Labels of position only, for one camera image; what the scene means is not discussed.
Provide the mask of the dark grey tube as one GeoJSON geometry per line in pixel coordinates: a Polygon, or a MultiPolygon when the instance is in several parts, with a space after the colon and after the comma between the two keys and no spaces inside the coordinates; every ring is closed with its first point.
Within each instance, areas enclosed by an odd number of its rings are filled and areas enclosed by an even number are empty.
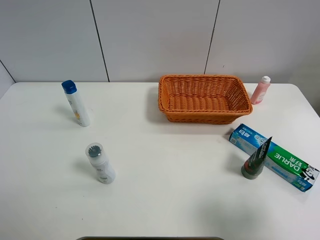
{"type": "Polygon", "coordinates": [[[249,180],[256,179],[263,171],[272,137],[268,138],[243,164],[242,175],[249,180]]]}

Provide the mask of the orange wicker basket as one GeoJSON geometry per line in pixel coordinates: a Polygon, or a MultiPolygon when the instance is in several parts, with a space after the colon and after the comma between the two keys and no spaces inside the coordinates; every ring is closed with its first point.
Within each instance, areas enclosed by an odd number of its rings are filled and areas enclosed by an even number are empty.
{"type": "Polygon", "coordinates": [[[158,83],[158,108],[176,123],[228,125],[253,111],[244,83],[232,75],[168,74],[158,83]]]}

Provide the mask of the Darlie toothpaste box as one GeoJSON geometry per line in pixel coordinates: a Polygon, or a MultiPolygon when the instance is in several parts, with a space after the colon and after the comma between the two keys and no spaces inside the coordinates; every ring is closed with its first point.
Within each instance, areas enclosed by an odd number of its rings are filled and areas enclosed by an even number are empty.
{"type": "MultiPolygon", "coordinates": [[[[229,141],[248,155],[252,155],[266,140],[266,137],[243,123],[229,136],[229,141]]],[[[269,145],[264,165],[302,192],[313,187],[320,173],[274,142],[269,145]]]]}

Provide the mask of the white bottle clear brush cap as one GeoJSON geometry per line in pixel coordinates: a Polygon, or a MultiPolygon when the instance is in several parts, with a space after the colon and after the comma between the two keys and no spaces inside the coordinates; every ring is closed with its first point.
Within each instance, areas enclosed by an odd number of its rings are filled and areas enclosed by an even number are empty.
{"type": "Polygon", "coordinates": [[[98,180],[103,184],[111,184],[116,178],[116,173],[103,146],[98,142],[91,143],[86,147],[85,154],[95,169],[98,180]]]}

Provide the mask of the white bottle blue cap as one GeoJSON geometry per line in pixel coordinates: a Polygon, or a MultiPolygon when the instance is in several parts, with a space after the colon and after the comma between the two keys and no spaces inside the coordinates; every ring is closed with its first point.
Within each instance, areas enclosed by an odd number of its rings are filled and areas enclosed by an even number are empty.
{"type": "Polygon", "coordinates": [[[90,117],[80,97],[76,84],[72,80],[66,80],[61,86],[78,124],[82,127],[88,127],[91,124],[90,117]]]}

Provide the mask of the pink bottle white cap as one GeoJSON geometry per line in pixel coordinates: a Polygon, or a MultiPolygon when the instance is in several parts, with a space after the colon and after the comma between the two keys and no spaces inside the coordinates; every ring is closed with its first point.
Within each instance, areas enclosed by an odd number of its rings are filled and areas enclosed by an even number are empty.
{"type": "Polygon", "coordinates": [[[271,78],[263,76],[251,96],[250,101],[253,105],[259,104],[263,100],[270,85],[271,78]]]}

